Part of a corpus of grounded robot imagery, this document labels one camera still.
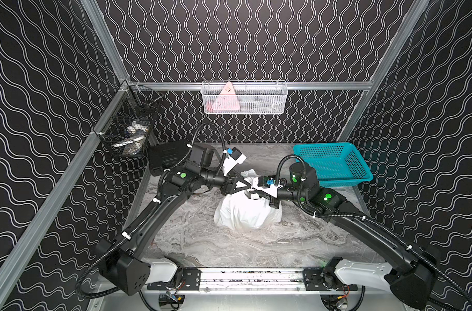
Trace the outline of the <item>white plastic bag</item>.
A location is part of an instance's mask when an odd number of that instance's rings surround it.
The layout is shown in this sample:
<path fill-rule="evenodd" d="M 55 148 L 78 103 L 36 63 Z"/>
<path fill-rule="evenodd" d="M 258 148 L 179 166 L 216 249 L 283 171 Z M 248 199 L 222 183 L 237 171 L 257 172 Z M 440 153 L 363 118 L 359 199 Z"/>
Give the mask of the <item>white plastic bag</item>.
<path fill-rule="evenodd" d="M 281 204 L 278 208 L 253 191 L 244 190 L 226 195 L 214 214 L 215 225 L 235 232 L 261 229 L 282 220 Z"/>

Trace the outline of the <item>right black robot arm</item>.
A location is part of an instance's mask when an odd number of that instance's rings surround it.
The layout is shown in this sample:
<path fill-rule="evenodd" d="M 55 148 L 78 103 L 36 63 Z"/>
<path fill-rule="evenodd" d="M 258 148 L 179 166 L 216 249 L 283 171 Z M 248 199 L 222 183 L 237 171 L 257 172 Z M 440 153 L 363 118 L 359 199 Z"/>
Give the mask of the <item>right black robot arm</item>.
<path fill-rule="evenodd" d="M 272 207 L 289 201 L 306 215 L 326 220 L 354 235 L 386 261 L 384 269 L 360 268 L 352 267 L 343 257 L 336 257 L 323 269 L 325 286 L 377 287 L 392 293 L 408 307 L 422 310 L 429 303 L 447 306 L 431 296 L 437 280 L 442 278 L 472 307 L 470 293 L 439 268 L 438 252 L 433 246 L 409 243 L 359 211 L 342 194 L 322 186 L 315 169 L 298 155 L 282 158 L 276 174 L 259 177 L 248 193 L 250 198 L 260 196 L 269 200 Z"/>

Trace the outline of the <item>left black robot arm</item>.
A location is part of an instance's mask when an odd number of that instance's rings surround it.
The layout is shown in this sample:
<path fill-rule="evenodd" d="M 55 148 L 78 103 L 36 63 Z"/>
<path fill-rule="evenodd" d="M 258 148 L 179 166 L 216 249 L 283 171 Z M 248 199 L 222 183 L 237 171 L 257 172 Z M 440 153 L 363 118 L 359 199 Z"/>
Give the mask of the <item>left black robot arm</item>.
<path fill-rule="evenodd" d="M 102 298 L 117 291 L 127 295 L 140 292 L 152 269 L 151 264 L 142 260 L 143 250 L 173 212 L 202 186 L 217 187 L 222 194 L 251 188 L 251 184 L 233 170 L 246 160 L 238 148 L 224 147 L 215 168 L 210 168 L 211 146 L 192 141 L 186 148 L 186 154 L 163 171 L 157 194 L 139 216 L 111 241 L 103 240 L 98 244 L 96 259 L 77 279 L 75 293 L 79 298 Z M 102 292 L 84 291 L 83 282 L 94 270 L 98 270 L 114 287 Z"/>

